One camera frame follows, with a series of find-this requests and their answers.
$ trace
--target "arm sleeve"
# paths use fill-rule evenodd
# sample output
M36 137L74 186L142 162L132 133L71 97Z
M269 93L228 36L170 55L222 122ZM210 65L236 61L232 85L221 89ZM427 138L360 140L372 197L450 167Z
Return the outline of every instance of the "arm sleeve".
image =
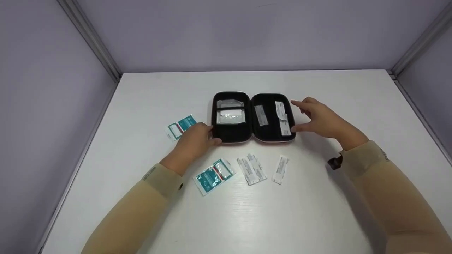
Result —
M174 171L154 165L101 221L82 253L136 253L181 183Z
M341 154L345 174L387 235L387 254L452 253L432 208L375 142Z

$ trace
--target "hand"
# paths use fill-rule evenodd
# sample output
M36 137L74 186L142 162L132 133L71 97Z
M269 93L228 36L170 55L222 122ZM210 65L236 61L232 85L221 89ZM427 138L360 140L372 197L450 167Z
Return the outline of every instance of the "hand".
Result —
M160 162L167 167L183 175L188 166L196 159L203 156L210 147L221 144L221 139L209 139L209 132L213 126L207 126L199 122L191 126L177 142L176 147Z
M306 97L302 101L291 102L311 119L310 122L293 126L292 132L315 132L322 137L335 138L346 151L369 141L364 133L318 100Z

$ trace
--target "tabletop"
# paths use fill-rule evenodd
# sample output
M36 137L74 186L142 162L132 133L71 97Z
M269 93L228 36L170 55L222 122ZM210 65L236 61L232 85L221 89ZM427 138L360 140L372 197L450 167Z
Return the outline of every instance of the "tabletop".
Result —
M44 247L80 253L119 199L171 149L165 127L210 121L220 91L311 96L376 141L452 233L452 170L385 70L126 73ZM293 107L297 123L309 121ZM340 170L339 144L298 133L289 144L220 146L191 166L184 187L139 253L379 253L384 236ZM248 186L236 162L253 153L268 179ZM282 185L271 181L289 158ZM237 174L202 196L191 179L219 158Z

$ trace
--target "purple wall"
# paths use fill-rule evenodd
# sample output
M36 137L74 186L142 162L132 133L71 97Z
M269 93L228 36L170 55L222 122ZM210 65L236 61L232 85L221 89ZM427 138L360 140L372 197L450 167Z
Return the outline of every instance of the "purple wall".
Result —
M125 72L390 69L449 0L79 0Z
M452 26L399 81L452 155Z
M114 82L56 0L0 26L0 253L33 253Z

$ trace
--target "teal packet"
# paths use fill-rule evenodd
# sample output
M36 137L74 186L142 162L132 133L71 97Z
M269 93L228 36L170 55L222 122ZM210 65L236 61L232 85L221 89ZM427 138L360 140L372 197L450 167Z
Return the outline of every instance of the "teal packet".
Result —
M193 180L201 194L205 196L233 175L235 175L235 170L230 163L225 159L219 159L212 166L193 177Z
M179 122L174 122L168 125L165 129L165 133L169 139L175 141L179 139L184 132L188 130L193 124L196 124L195 119L192 115L180 120Z

